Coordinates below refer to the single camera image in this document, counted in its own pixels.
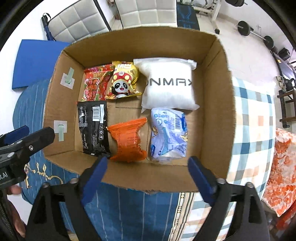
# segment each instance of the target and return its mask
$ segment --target white plastic bag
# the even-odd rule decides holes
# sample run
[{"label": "white plastic bag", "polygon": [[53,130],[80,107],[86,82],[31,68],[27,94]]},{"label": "white plastic bag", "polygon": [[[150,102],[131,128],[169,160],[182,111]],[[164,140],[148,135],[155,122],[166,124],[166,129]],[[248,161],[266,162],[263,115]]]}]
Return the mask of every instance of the white plastic bag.
[{"label": "white plastic bag", "polygon": [[178,110],[154,108],[151,110],[150,154],[158,161],[171,161],[186,156],[187,124]]},{"label": "white plastic bag", "polygon": [[142,112],[152,108],[196,110],[192,70],[196,62],[180,58],[134,59],[148,83],[142,97]]}]

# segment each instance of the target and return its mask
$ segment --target cardboard box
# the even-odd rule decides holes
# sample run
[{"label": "cardboard box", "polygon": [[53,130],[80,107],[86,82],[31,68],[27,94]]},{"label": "cardboard box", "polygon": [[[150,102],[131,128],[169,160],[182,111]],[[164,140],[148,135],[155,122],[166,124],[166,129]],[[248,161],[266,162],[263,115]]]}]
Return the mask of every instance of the cardboard box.
[{"label": "cardboard box", "polygon": [[[197,188],[187,169],[190,156],[217,177],[226,178],[231,159],[235,129],[234,94],[231,73],[221,43],[214,35],[197,30],[170,27],[140,27],[96,35],[74,43],[63,50],[57,60],[49,85],[44,126],[53,127],[54,120],[67,121],[64,141],[58,134],[54,143],[44,149],[45,157],[58,166],[81,174],[96,157],[84,154],[78,128],[77,106],[83,94],[84,69],[114,60],[173,57],[193,59],[198,63],[193,71],[192,85],[196,111],[184,111],[188,125],[187,157],[164,165],[146,160],[136,163],[109,162],[103,182],[122,188],[142,191],[180,192]],[[74,69],[73,89],[61,85],[64,73]],[[146,78],[141,75],[138,89],[144,91]],[[141,114],[141,96],[108,101],[108,125],[148,117],[140,130],[142,149],[149,153],[150,111]],[[109,135],[110,150],[117,144]]]}]

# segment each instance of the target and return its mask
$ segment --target black snack package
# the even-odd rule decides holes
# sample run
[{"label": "black snack package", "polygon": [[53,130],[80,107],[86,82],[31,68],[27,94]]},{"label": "black snack package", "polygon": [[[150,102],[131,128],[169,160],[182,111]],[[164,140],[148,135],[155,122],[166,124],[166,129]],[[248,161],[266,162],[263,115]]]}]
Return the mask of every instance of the black snack package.
[{"label": "black snack package", "polygon": [[109,157],[111,153],[107,131],[107,102],[78,102],[77,109],[83,152]]}]

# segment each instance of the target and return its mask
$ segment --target panda face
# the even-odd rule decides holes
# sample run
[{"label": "panda face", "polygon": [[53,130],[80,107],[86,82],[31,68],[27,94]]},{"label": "panda face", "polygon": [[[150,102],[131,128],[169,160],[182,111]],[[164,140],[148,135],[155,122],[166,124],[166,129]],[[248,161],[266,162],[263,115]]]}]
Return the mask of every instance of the panda face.
[{"label": "panda face", "polygon": [[117,93],[126,93],[128,92],[128,84],[125,80],[118,80],[114,85],[114,89]]}]

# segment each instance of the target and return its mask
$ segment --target black exercise mat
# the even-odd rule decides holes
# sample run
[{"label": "black exercise mat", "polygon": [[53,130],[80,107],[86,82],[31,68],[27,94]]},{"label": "black exercise mat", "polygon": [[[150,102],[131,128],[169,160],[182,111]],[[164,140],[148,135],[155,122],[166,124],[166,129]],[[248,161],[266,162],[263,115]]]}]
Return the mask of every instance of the black exercise mat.
[{"label": "black exercise mat", "polygon": [[200,30],[196,12],[190,5],[177,4],[177,24],[178,27]]}]

